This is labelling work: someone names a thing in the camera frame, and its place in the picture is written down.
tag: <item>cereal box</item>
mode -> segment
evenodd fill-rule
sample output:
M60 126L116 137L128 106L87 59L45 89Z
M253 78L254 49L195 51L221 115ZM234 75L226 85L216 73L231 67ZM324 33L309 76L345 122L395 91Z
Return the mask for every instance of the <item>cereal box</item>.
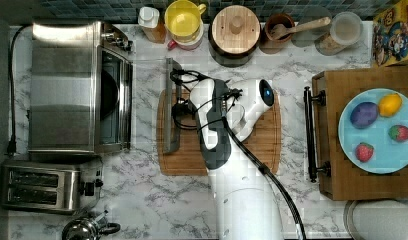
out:
M373 20L372 66L408 65L408 0Z

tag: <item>black cable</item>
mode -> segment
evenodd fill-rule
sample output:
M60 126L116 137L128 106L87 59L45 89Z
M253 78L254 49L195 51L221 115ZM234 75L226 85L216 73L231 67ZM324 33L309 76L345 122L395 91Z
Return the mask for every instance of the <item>black cable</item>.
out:
M227 130L228 134L232 137L233 141L238 145L238 147L244 152L244 154L258 167L258 169L262 172L263 175L269 176L269 178L275 183L276 187L278 187L279 191L281 192L282 196L284 197L286 203L288 204L288 207L291 210L292 216L294 218L294 221L296 224L299 224L300 226L300 231L301 231L301 236L302 239L307 239L306 238L306 233L304 230L304 225L300 217L300 213L298 212L297 207L295 206L294 202L292 201L291 196L289 193L286 191L286 189L282 186L282 184L279 182L279 180L273 175L273 173L270 171L270 169L266 166L266 164L262 163L250 150L247 149L247 147L239 141L239 139L235 136L235 134L232 132L232 129L229 127L229 123L226 119L226 116L222 116L222 121L223 121L223 126Z
M228 108L228 112L231 110L232 107L235 106L235 101L236 101L236 98L233 99L232 105Z
M205 105L207 105L209 102L211 102L211 101L213 101L213 100L220 100L220 99L222 99L222 98L223 98L223 96L220 96L220 97L215 97L215 98L212 98L212 99L208 100L207 102L203 103L199 108L197 108L195 111L193 111L192 114L197 113L198 110L200 110L202 107L204 107Z
M193 80L189 80L189 81L183 81L181 78L179 78L179 76L182 76L182 75L190 75L190 76L194 76L195 77L195 79L193 79ZM207 75L204 75L204 74L202 74L202 73L200 73L200 72L198 72L198 71L195 71L195 70L183 70L183 69L180 69L180 70L177 70L177 69L173 69L173 71L172 72L170 72L170 79L176 84L176 85L179 85L179 86L184 86L185 87L185 83L193 83L193 82L199 82L199 81L202 81L202 80L204 80L204 79L207 79L207 78L209 78L209 79L215 79L215 78L211 78L211 77L209 77L209 76L207 76Z
M200 127L199 129L197 129L197 132L201 131L203 128L207 127L208 125L210 125L210 124L212 124L212 123L220 122L220 121L222 121L222 120L223 120L223 119L219 118L219 119L210 121L210 122L208 122L207 124L205 124L204 126L202 126L202 127Z
M197 129L197 126L182 124L178 120L176 120L175 118L173 120L175 122L176 127L180 128L182 130L196 130Z
M182 86L183 86L188 92L191 92L191 89L189 89L185 84L182 84Z
M14 55L14 46L16 44L17 37L20 33L30 25L22 26L14 34L11 47L8 56L8 77L10 82L10 95L11 95L11 139L8 142L7 146L7 155L14 156L14 153L17 152L17 142L16 142L16 110L15 110L15 87L14 87L14 75L13 75L13 55Z

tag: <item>jar lid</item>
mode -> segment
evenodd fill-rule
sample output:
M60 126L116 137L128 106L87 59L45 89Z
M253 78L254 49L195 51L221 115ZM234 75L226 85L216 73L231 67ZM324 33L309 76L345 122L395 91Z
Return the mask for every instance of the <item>jar lid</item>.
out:
M220 11L212 23L215 43L223 51L242 54L252 49L260 36L260 22L250 9L233 5Z
M330 34L341 45L349 46L358 42L362 33L362 20L355 13L338 13L332 20Z
M138 24L141 27L155 28L158 24L160 12L155 8L142 7L139 10Z

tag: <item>yellow lemon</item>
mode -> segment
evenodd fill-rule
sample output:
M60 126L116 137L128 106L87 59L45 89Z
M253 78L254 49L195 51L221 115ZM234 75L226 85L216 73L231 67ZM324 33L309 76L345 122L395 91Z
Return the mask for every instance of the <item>yellow lemon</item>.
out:
M379 115L382 117L391 117L400 110L403 100L398 93L385 95L379 101Z

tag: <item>toaster slot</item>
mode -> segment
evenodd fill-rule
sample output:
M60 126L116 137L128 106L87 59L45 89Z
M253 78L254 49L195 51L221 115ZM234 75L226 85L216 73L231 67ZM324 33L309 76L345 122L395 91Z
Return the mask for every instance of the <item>toaster slot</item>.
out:
M10 172L10 184L57 188L58 175L12 170Z
M42 191L36 189L10 188L8 192L9 202L34 203L34 204L57 204L57 192Z

